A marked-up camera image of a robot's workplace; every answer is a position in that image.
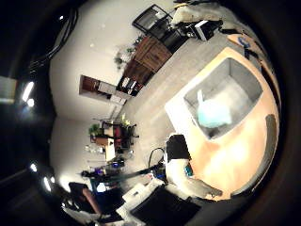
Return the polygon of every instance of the ceiling light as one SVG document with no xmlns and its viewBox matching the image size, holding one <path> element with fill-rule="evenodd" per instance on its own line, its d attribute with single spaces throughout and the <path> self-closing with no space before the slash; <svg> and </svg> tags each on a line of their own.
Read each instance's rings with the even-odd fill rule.
<svg viewBox="0 0 301 226">
<path fill-rule="evenodd" d="M 96 187 L 96 190 L 98 192 L 104 192 L 106 190 L 104 183 L 99 183 L 98 186 Z"/>
<path fill-rule="evenodd" d="M 35 105 L 35 100 L 34 99 L 29 99 L 27 101 L 28 106 L 33 107 Z"/>
<path fill-rule="evenodd" d="M 44 184 L 45 184 L 45 187 L 48 191 L 51 191 L 51 188 L 50 188 L 50 185 L 49 185 L 49 181 L 47 179 L 47 177 L 44 177 Z"/>
<path fill-rule="evenodd" d="M 32 163 L 29 168 L 34 172 L 38 171 L 38 168 L 37 168 L 36 164 L 34 164 L 34 163 Z"/>
<path fill-rule="evenodd" d="M 24 90 L 24 94 L 22 96 L 22 99 L 26 102 L 28 100 L 29 94 L 32 90 L 32 88 L 34 87 L 34 83 L 30 82 L 27 84 L 25 90 Z"/>
</svg>

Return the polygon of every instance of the black chair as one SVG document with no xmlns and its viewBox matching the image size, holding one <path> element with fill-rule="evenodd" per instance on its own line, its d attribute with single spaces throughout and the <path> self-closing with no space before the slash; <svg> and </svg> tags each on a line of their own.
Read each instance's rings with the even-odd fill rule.
<svg viewBox="0 0 301 226">
<path fill-rule="evenodd" d="M 165 186 L 159 186 L 130 212 L 147 225 L 182 226 L 195 215 L 199 208 L 200 206 L 169 192 Z"/>
</svg>

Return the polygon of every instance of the light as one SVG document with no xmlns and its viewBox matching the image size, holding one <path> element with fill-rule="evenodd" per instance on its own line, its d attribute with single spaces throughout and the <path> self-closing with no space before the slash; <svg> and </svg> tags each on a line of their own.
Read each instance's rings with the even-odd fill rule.
<svg viewBox="0 0 301 226">
<path fill-rule="evenodd" d="M 26 86 L 26 88 L 24 90 L 24 94 L 22 96 L 22 99 L 25 102 L 27 102 L 29 94 L 30 94 L 30 92 L 31 92 L 31 90 L 32 90 L 33 87 L 34 87 L 34 83 L 33 82 L 30 82 L 30 83 L 27 84 L 27 86 Z"/>
<path fill-rule="evenodd" d="M 49 185 L 49 181 L 47 179 L 47 177 L 44 177 L 44 184 L 45 184 L 45 187 L 48 191 L 51 191 L 51 188 L 50 188 L 50 185 Z"/>
<path fill-rule="evenodd" d="M 38 171 L 38 168 L 37 168 L 36 164 L 34 164 L 34 163 L 32 163 L 29 168 L 34 172 Z"/>
<path fill-rule="evenodd" d="M 104 192 L 106 190 L 104 183 L 99 183 L 98 186 L 96 187 L 96 190 L 98 192 Z"/>
<path fill-rule="evenodd" d="M 28 104 L 29 107 L 33 107 L 35 105 L 35 100 L 34 99 L 29 99 L 27 101 L 27 104 Z"/>
</svg>

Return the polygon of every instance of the person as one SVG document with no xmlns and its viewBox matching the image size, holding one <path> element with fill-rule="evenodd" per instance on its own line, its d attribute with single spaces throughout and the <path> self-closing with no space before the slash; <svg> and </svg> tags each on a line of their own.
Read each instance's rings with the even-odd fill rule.
<svg viewBox="0 0 301 226">
<path fill-rule="evenodd" d="M 63 210 L 72 218 L 84 224 L 92 221 L 95 223 L 106 223 L 122 220 L 121 216 L 116 212 L 104 214 L 96 197 L 88 189 L 87 185 L 70 182 L 69 188 L 71 192 L 56 185 L 55 193 L 63 201 Z"/>
<path fill-rule="evenodd" d="M 223 192 L 202 180 L 186 175 L 185 168 L 191 160 L 184 135 L 171 134 L 166 142 L 166 177 L 179 190 L 191 197 L 205 198 L 208 194 L 221 196 Z"/>
</svg>

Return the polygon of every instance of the cable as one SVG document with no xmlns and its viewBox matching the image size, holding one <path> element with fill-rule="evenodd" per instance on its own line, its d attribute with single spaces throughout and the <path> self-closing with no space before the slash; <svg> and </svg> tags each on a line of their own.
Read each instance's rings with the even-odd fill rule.
<svg viewBox="0 0 301 226">
<path fill-rule="evenodd" d="M 156 149 L 152 150 L 151 153 L 150 153 L 150 159 L 149 159 L 148 168 L 151 167 L 151 157 L 152 157 L 152 154 L 154 153 L 154 151 L 156 151 L 156 150 L 161 150 L 163 153 L 165 152 L 163 148 L 156 148 Z"/>
<path fill-rule="evenodd" d="M 30 62 L 28 66 L 29 73 L 34 73 L 39 68 L 43 67 L 45 64 L 48 64 L 50 60 L 58 53 L 58 51 L 66 44 L 68 38 L 70 37 L 72 31 L 74 30 L 76 23 L 78 20 L 78 10 L 77 8 L 72 8 L 70 10 L 70 15 L 67 21 L 66 28 L 62 35 L 62 38 L 59 44 L 53 48 L 50 52 L 44 54 L 43 56 L 39 56 L 36 60 Z"/>
</svg>

